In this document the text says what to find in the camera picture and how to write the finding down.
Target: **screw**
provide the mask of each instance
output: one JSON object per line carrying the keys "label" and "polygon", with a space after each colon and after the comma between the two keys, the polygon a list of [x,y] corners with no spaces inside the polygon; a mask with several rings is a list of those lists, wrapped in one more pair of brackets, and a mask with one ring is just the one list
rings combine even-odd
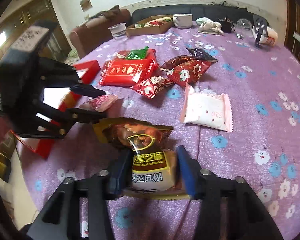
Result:
{"label": "screw", "polygon": [[209,171],[208,169],[201,169],[201,170],[200,170],[200,173],[201,173],[202,175],[209,175],[209,174],[210,174],[210,171]]}
{"label": "screw", "polygon": [[107,171],[107,170],[102,170],[99,172],[99,176],[101,176],[101,177],[107,176],[108,174],[109,174],[109,171]]}
{"label": "screw", "polygon": [[67,178],[65,178],[65,180],[63,181],[63,184],[71,184],[72,182],[74,182],[74,178],[72,178],[72,177],[67,177]]}
{"label": "screw", "polygon": [[236,176],[234,179],[238,183],[244,183],[244,182],[246,182],[245,179],[243,177],[240,177],[240,176]]}

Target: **table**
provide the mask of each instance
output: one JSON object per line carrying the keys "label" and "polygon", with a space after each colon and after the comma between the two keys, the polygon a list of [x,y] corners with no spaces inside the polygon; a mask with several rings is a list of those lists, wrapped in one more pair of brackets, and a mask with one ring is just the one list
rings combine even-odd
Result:
{"label": "table", "polygon": [[[144,46],[156,49],[160,65],[175,56],[188,55],[186,47],[203,48],[217,58],[219,62],[202,75],[195,89],[229,95],[234,132],[180,123],[184,89],[176,84],[153,100],[129,88],[101,87],[123,101],[122,107],[111,109],[110,116],[174,126],[169,148],[184,145],[202,167],[220,177],[244,177],[284,239],[291,240],[300,231],[300,64],[286,48],[265,46],[260,50],[253,43],[234,34],[200,34],[197,26],[171,28],[165,34],[136,36],[121,43],[110,40],[80,62],[97,59],[103,65],[120,50]],[[100,73],[92,83],[97,88],[99,78]],[[55,143],[47,160],[24,147],[21,151],[25,182],[38,209],[65,176],[90,177],[118,156],[110,145],[97,141],[87,124],[74,125],[64,140]],[[108,205],[116,239],[191,239],[200,203],[125,196]],[[88,233],[86,221],[87,200],[83,200],[83,236]]]}

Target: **cardboard box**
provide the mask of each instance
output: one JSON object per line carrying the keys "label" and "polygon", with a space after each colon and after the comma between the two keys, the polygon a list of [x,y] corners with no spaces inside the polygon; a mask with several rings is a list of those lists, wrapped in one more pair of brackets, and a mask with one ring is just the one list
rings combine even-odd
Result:
{"label": "cardboard box", "polygon": [[[90,84],[100,71],[100,66],[97,60],[77,63],[73,66],[76,67],[78,76],[84,84]],[[81,98],[81,95],[69,91],[69,88],[48,88],[45,89],[44,96],[46,96],[43,100],[44,103],[54,108],[58,108],[63,112],[67,108],[75,107],[77,101]],[[45,116],[42,116],[41,118],[47,121],[51,120],[49,118],[46,119],[47,117]],[[22,138],[18,135],[16,135],[16,138],[31,151],[39,154],[45,159],[49,156],[50,150],[55,142],[55,139]]]}
{"label": "cardboard box", "polygon": [[171,17],[171,21],[164,23],[159,26],[148,26],[148,27],[140,27],[140,28],[135,28],[135,24],[130,25],[126,29],[126,34],[128,37],[130,36],[138,36],[138,35],[149,35],[149,34],[162,34],[165,33],[168,29],[170,29],[174,23],[172,21],[173,15],[157,15],[157,16],[151,16],[148,17],[142,21],[139,21],[137,23],[147,23],[150,22],[151,20],[163,18],[163,17]]}

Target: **white mug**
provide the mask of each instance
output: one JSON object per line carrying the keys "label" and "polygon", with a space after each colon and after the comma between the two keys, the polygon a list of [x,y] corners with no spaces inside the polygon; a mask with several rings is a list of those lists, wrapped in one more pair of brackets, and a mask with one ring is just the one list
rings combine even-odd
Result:
{"label": "white mug", "polygon": [[179,29],[188,29],[192,27],[192,14],[181,13],[173,15],[174,25]]}

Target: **white bottle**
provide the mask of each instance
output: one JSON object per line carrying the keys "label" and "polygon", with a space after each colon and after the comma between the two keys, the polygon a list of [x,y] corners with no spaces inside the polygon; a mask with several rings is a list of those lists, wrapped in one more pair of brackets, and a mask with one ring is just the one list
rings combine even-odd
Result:
{"label": "white bottle", "polygon": [[[267,29],[268,29],[268,37],[261,35],[260,43],[274,46],[278,41],[278,34],[274,29],[270,28],[269,26],[267,26]],[[256,39],[257,34],[254,32],[254,26],[252,27],[252,33],[253,33],[254,39]]]}

